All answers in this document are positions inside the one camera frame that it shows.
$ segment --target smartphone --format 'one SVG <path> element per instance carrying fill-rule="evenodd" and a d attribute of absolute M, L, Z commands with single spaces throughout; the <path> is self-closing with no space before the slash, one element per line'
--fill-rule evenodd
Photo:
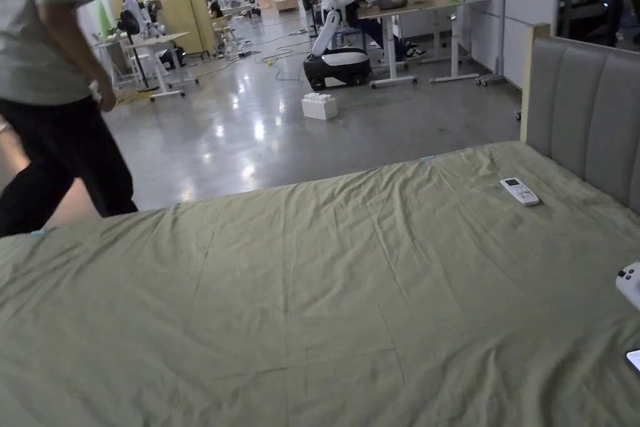
<path fill-rule="evenodd" d="M 640 350 L 632 350 L 626 353 L 626 359 L 633 365 L 640 373 Z"/>

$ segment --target green bed sheet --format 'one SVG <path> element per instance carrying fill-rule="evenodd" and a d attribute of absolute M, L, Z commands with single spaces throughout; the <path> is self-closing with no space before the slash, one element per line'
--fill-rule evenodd
<path fill-rule="evenodd" d="M 637 426 L 639 258 L 517 142 L 4 239 L 0 424 Z"/>

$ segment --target black hair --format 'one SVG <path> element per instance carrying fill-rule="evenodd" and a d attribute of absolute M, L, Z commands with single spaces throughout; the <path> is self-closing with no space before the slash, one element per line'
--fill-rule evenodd
<path fill-rule="evenodd" d="M 222 10 L 220 10 L 220 4 L 215 0 L 211 3 L 211 12 L 216 13 L 216 17 L 218 19 L 224 17 L 224 13 L 222 13 Z"/>

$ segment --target humanoid robot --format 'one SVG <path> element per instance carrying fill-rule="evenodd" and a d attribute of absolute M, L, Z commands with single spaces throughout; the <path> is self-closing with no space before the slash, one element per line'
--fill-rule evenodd
<path fill-rule="evenodd" d="M 326 13 L 324 26 L 311 50 L 311 55 L 304 60 L 304 73 L 315 91 L 326 88 L 325 79 L 328 77 L 349 85 L 361 85 L 371 74 L 371 62 L 364 50 L 329 48 L 344 18 L 344 8 L 357 1 L 322 0 L 322 10 Z"/>

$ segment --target white box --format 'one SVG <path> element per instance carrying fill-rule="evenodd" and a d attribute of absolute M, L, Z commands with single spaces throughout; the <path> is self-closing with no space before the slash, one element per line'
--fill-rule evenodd
<path fill-rule="evenodd" d="M 338 115 L 338 103 L 331 96 L 309 93 L 302 99 L 302 112 L 305 117 L 328 121 Z"/>

